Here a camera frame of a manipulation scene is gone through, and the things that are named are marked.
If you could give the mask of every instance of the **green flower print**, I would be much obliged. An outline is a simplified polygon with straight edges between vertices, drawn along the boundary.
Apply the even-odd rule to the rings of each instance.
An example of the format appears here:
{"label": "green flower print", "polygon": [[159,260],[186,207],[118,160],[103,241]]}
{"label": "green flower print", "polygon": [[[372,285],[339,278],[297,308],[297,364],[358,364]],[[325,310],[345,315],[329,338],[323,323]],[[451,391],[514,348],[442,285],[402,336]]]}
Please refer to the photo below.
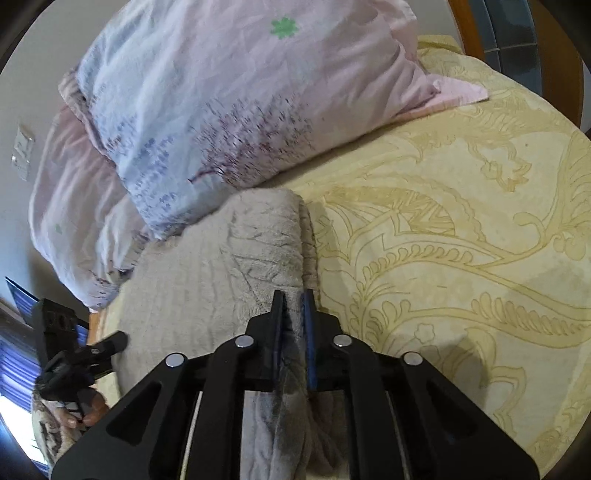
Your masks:
{"label": "green flower print", "polygon": [[271,34],[279,38],[293,37],[299,28],[296,27],[296,21],[292,18],[283,17],[281,20],[273,20],[273,30]]}

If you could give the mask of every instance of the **folded blanket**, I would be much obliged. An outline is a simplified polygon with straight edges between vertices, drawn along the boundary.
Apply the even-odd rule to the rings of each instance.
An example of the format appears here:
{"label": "folded blanket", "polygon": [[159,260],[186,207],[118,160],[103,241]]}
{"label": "folded blanket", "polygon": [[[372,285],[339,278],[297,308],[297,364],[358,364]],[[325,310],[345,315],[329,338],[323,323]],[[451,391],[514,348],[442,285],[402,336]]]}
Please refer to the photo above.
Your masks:
{"label": "folded blanket", "polygon": [[342,398],[306,390],[301,294],[317,287],[309,213],[289,190],[247,190],[187,228],[149,244],[133,279],[119,329],[127,350],[115,359],[121,393],[166,355],[205,355],[243,333],[267,312],[275,289],[285,292],[290,325],[283,338],[280,386],[247,393],[242,479],[289,480],[343,471],[346,437]]}

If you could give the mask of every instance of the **bed sheet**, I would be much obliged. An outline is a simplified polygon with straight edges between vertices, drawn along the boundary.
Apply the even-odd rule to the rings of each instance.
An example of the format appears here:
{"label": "bed sheet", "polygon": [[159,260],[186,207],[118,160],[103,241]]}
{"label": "bed sheet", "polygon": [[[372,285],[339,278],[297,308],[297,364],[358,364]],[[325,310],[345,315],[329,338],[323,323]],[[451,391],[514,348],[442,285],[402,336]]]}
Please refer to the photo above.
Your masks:
{"label": "bed sheet", "polygon": [[[591,142],[449,40],[422,41],[427,70],[491,98],[269,185],[310,209],[322,308],[378,352],[419,351],[545,474],[591,410]],[[103,329],[123,301],[125,286]]]}

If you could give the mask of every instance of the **human hand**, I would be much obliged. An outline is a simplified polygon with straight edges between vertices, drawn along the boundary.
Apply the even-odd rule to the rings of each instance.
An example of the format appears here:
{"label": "human hand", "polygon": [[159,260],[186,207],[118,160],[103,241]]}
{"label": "human hand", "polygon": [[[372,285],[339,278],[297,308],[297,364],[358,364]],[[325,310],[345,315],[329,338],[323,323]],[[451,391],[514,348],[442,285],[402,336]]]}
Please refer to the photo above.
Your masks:
{"label": "human hand", "polygon": [[92,427],[106,415],[109,411],[109,407],[105,403],[103,395],[98,392],[95,392],[95,396],[92,398],[90,406],[92,411],[84,416],[82,423],[79,423],[77,418],[63,407],[56,408],[54,410],[54,415],[61,425],[70,429],[82,429],[83,425],[86,427]]}

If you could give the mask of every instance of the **pillow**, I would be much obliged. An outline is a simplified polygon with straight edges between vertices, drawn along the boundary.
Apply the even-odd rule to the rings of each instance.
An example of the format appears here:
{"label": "pillow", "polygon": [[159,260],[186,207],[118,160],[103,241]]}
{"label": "pillow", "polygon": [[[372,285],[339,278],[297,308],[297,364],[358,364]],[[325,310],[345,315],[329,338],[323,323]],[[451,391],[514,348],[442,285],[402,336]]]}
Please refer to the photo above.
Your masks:
{"label": "pillow", "polygon": [[54,118],[29,205],[33,245],[87,307],[115,296],[150,230],[115,166],[64,106]]}
{"label": "pillow", "polygon": [[397,115],[485,98],[434,100],[445,83],[394,38],[413,58],[414,24],[402,0],[132,0],[64,83],[165,238]]}

